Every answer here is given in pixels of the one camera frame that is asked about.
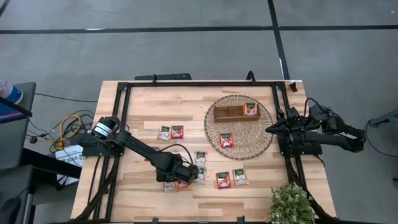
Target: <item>woven tray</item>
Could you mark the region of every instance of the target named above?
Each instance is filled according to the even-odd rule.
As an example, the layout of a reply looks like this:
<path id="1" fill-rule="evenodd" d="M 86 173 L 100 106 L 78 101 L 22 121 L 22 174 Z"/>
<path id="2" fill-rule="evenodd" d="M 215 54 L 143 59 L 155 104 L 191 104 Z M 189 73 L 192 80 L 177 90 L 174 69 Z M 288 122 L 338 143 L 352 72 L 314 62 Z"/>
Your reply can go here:
<path id="1" fill-rule="evenodd" d="M 261 111 L 257 121 L 214 122 L 215 106 L 243 105 L 256 102 Z M 267 109 L 257 100 L 243 95 L 229 95 L 217 100 L 209 108 L 205 118 L 205 133 L 213 148 L 221 155 L 236 160 L 252 159 L 262 154 L 271 144 L 272 134 L 266 127 L 272 125 Z M 220 134 L 232 133 L 233 147 L 221 147 Z"/>

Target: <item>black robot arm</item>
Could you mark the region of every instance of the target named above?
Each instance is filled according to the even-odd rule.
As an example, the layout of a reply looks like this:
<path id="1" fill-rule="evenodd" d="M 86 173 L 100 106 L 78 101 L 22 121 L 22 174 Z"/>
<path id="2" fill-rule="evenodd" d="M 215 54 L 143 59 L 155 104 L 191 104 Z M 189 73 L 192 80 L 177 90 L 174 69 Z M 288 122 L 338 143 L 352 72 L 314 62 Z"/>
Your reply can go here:
<path id="1" fill-rule="evenodd" d="M 309 116 L 300 116 L 295 108 L 290 108 L 285 117 L 280 110 L 277 113 L 278 122 L 266 131 L 284 138 L 291 154 L 302 152 L 313 144 L 339 146 L 351 152 L 362 151 L 366 140 L 364 130 L 348 126 L 338 114 L 313 101 L 315 105 L 310 108 Z M 322 133 L 316 132 L 319 128 L 322 128 Z"/>
<path id="2" fill-rule="evenodd" d="M 108 150 L 112 150 L 114 147 L 127 147 L 149 160 L 156 168 L 156 180 L 158 182 L 174 182 L 180 179 L 191 184 L 198 177 L 198 167 L 193 165 L 191 157 L 191 162 L 188 162 L 189 165 L 185 166 L 180 154 L 163 152 L 162 150 L 156 151 L 131 136 L 121 127 L 122 124 L 117 117 L 101 118 L 89 134 L 89 138 L 94 139 L 94 142 L 80 141 L 79 145 L 83 147 L 83 152 L 88 147 L 106 147 Z"/>

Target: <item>potted plant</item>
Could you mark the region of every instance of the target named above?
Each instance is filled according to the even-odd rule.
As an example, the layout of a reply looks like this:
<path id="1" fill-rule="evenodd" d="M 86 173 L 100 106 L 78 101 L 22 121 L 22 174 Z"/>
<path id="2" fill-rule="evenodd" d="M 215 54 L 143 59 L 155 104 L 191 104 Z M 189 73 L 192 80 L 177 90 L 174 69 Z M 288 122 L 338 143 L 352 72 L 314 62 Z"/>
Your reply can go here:
<path id="1" fill-rule="evenodd" d="M 307 199 L 307 193 L 301 187 L 293 183 L 271 191 L 272 206 L 269 212 L 271 221 L 280 224 L 314 223 L 315 214 Z"/>

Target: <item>wooden table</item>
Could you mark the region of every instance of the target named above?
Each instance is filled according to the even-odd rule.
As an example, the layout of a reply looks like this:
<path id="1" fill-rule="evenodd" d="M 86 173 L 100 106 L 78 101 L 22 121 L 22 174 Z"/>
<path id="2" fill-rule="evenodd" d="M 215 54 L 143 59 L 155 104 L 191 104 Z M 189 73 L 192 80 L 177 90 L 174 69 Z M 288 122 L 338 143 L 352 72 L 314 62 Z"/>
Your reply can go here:
<path id="1" fill-rule="evenodd" d="M 95 120 L 111 116 L 117 81 L 103 82 L 99 94 Z M 287 89 L 290 106 L 303 113 L 306 99 L 302 83 L 297 83 L 298 92 Z M 275 106 L 271 87 L 134 87 L 130 97 L 126 124 L 131 134 L 150 146 L 163 148 L 173 143 L 183 144 L 191 154 L 195 151 L 208 153 L 206 184 L 193 184 L 190 190 L 176 193 L 163 192 L 163 183 L 155 180 L 155 169 L 144 158 L 126 149 L 121 158 L 114 198 L 112 222 L 148 222 L 157 217 L 160 221 L 236 221 L 244 215 L 246 221 L 267 220 L 271 206 L 271 188 L 287 183 L 284 158 L 279 154 L 277 139 L 272 140 L 268 150 L 260 156 L 234 161 L 218 154 L 208 143 L 204 133 L 203 120 L 208 108 L 219 98 L 242 94 L 260 101 L 276 122 Z M 283 101 L 279 96 L 281 108 Z M 184 125 L 184 139 L 165 142 L 157 140 L 159 128 Z M 170 148 L 187 158 L 179 148 Z M 93 169 L 97 158 L 87 158 L 81 172 L 80 182 L 73 206 L 72 218 L 81 213 L 87 204 Z M 302 156 L 303 169 L 309 191 L 325 209 L 335 216 L 323 164 L 315 156 Z M 96 175 L 96 192 L 100 179 L 102 161 Z M 249 185 L 218 190 L 215 174 L 245 168 Z M 108 197 L 101 204 L 101 215 Z"/>

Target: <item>label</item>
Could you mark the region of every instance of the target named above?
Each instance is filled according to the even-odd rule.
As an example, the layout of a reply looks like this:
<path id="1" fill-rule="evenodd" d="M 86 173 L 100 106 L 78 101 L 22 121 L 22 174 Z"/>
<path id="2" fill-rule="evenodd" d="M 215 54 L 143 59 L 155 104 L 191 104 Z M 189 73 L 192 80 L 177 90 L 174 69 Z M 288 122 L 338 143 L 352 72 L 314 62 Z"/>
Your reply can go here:
<path id="1" fill-rule="evenodd" d="M 249 109 L 253 109 L 254 108 L 254 103 L 246 103 L 246 105 L 248 106 Z"/>
<path id="2" fill-rule="evenodd" d="M 197 152 L 197 158 L 204 158 L 205 152 Z"/>
<path id="3" fill-rule="evenodd" d="M 224 173 L 218 173 L 218 178 L 219 179 L 224 179 L 224 178 L 227 178 L 228 177 L 228 173 L 227 172 L 224 172 Z"/>
<path id="4" fill-rule="evenodd" d="M 95 126 L 94 131 L 101 133 L 103 136 L 108 137 L 109 133 L 107 133 L 106 131 L 104 131 L 103 129 Z"/>
<path id="5" fill-rule="evenodd" d="M 106 131 L 107 133 L 109 133 L 109 134 L 112 132 L 112 129 L 108 128 L 107 126 L 105 126 L 104 124 L 102 124 L 102 123 L 100 123 L 100 122 L 98 122 L 96 126 L 98 126 L 98 127 L 100 127 L 101 129 L 105 130 L 105 131 Z"/>
<path id="6" fill-rule="evenodd" d="M 236 170 L 235 170 L 235 174 L 236 174 L 236 175 L 243 175 L 243 174 L 244 174 L 244 171 L 243 171 L 243 169 L 236 169 Z"/>
<path id="7" fill-rule="evenodd" d="M 357 137 L 353 136 L 352 134 L 348 134 L 348 133 L 344 133 L 344 132 L 342 132 L 340 134 L 342 136 L 345 136 L 345 137 L 350 138 L 350 139 L 357 139 Z"/>

